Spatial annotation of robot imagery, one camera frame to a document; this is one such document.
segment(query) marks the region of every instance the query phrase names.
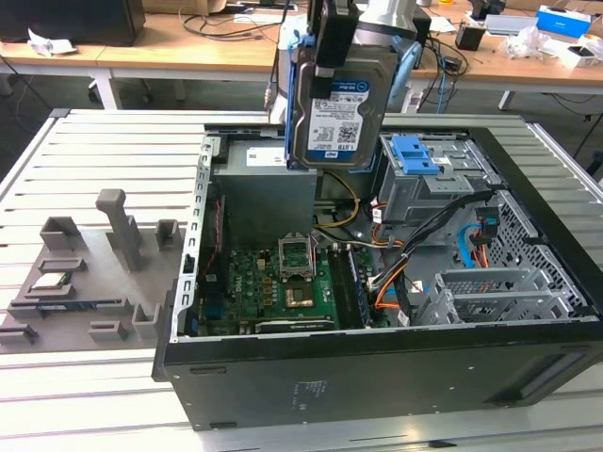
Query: floor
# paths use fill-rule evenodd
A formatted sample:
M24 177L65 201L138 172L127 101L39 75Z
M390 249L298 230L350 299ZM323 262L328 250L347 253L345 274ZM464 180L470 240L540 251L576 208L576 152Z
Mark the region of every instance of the floor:
M29 140L48 115L47 109L30 91L24 92L23 82L15 77L13 94L0 97L0 179L4 178L12 164L19 157ZM88 98L89 79L80 77L37 76L31 84L34 89L52 107L100 108ZM173 82L170 80L150 80L154 100L145 104L142 97L144 88L138 80L122 80L120 95L122 104L128 109L232 109L259 110L263 105L263 83L240 82L197 82L187 81L187 99L177 102L174 99ZM568 111L554 98L538 93L518 93L512 102L512 108L502 113L497 109L501 92L497 91L458 91L451 99L447 113L472 114L511 114L521 115L526 121L540 122L568 152L578 147L584 135L592 125L585 121L584 115ZM601 96L589 102L588 96L564 96L572 102L561 101L569 108L595 114L603 111ZM14 112L19 111L16 120ZM423 111L435 111L435 105L425 104ZM591 135L579 155L579 162L587 166L592 161L595 150L603 151L603 123Z

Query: blue plastic clip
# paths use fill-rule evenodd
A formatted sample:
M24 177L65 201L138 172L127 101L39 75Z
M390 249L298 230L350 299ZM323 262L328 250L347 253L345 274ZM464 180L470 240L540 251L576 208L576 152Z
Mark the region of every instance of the blue plastic clip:
M404 174L435 176L440 173L439 167L432 163L428 149L417 137L394 135L392 149L402 163Z

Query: hard drive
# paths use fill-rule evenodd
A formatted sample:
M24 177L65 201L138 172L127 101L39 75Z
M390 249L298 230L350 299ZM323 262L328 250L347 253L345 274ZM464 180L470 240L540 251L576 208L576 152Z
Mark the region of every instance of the hard drive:
M316 49L298 51L289 159L306 168L367 168L398 66L393 48L353 45L329 99L312 99Z

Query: aluminum profile table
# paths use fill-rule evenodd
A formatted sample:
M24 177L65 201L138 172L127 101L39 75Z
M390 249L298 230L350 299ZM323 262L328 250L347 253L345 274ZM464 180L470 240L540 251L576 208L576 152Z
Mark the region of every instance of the aluminum profile table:
M49 119L0 185L0 316L41 249L48 216L107 226L94 209L101 188L126 190L126 210L140 227L166 210L185 221L204 124L233 117L267 121L245 112L99 110ZM386 121L488 127L601 265L595 238L603 236L603 192L538 125L510 116ZM171 386L151 379L154 353L0 355L0 450L383 452L449 443L467 451L576 451L603 444L603 365L527 408L195 433Z

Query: gray 3d printed tray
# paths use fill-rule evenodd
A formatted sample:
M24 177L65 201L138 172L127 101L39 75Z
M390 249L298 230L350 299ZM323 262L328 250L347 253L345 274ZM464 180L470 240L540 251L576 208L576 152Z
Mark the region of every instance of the gray 3d printed tray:
M170 219L139 230L124 200L122 190L99 194L111 230L48 218L41 254L0 325L0 353L155 346L184 231Z

